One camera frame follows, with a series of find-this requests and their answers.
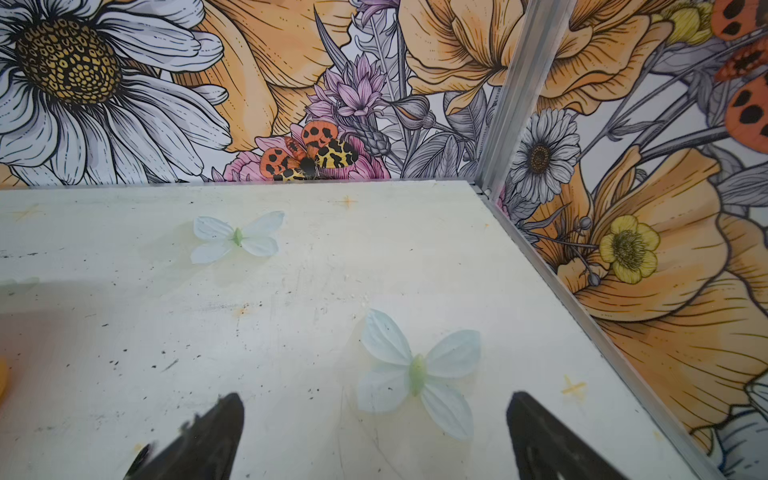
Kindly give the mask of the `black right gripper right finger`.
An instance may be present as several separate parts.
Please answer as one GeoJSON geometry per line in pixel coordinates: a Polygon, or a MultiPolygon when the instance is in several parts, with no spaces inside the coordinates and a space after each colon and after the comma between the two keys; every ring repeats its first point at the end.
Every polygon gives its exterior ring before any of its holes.
{"type": "Polygon", "coordinates": [[[506,410],[518,475],[523,480],[625,480],[626,477],[525,391],[506,410]]]}

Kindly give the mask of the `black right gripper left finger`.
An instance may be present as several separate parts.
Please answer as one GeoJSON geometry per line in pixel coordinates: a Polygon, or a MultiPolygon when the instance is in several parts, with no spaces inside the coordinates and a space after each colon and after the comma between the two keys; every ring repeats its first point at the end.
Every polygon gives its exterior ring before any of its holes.
{"type": "Polygon", "coordinates": [[[180,427],[179,436],[155,454],[144,446],[124,475],[146,480],[227,480],[237,456],[245,420],[240,396],[219,398],[205,414],[180,427]]]}

